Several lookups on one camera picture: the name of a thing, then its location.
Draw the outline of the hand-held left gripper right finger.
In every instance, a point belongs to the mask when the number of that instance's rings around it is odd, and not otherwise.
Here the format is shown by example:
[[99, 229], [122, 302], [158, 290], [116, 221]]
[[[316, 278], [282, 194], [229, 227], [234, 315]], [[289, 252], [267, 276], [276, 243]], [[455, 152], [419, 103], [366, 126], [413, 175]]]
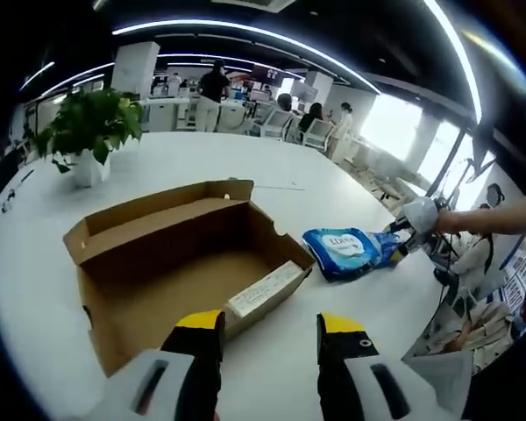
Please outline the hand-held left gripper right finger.
[[416, 375], [377, 350], [362, 324], [316, 316], [317, 392], [325, 420], [419, 420]]

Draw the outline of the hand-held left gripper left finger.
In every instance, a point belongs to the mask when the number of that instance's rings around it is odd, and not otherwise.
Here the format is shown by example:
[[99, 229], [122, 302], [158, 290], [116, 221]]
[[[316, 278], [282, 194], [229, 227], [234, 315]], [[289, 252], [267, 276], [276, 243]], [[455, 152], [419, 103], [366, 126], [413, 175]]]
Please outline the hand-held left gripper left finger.
[[134, 357], [108, 380], [93, 420], [213, 420], [221, 389], [225, 313], [182, 318], [160, 349]]

